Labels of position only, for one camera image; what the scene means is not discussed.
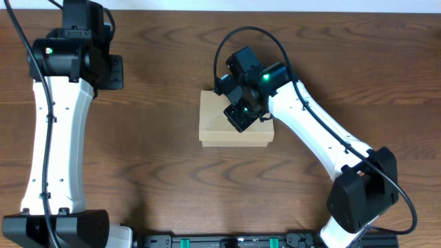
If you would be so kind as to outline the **cardboard box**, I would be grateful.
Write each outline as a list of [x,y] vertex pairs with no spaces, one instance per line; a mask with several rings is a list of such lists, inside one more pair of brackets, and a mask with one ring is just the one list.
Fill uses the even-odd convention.
[[201,91],[199,141],[203,147],[267,147],[274,139],[273,121],[254,121],[244,132],[238,132],[223,111],[229,106],[226,96]]

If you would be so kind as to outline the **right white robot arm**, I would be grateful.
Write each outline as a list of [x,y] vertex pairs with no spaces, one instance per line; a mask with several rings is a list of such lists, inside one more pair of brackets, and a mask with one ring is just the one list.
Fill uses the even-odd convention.
[[224,114],[244,132],[266,114],[283,122],[313,152],[333,182],[327,199],[331,218],[319,237],[325,247],[349,247],[398,201],[397,162],[387,147],[374,150],[324,111],[286,64],[261,63],[251,48],[233,53],[230,73],[215,91],[230,104]]

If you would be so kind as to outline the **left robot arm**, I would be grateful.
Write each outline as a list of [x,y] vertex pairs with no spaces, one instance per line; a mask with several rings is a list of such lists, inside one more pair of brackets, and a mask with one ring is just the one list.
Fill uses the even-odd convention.
[[18,214],[3,235],[21,247],[135,247],[133,230],[113,225],[104,209],[86,207],[85,123],[101,90],[123,87],[123,60],[110,53],[116,25],[90,0],[60,4],[62,25],[24,40],[36,105],[30,177]]

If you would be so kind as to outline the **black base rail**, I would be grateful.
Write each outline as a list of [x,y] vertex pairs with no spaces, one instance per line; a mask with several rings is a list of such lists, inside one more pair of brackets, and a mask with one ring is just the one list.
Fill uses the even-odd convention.
[[[170,236],[151,235],[137,238],[137,248],[325,248],[328,247],[313,233],[288,233],[267,236]],[[399,248],[397,236],[367,233],[348,247]]]

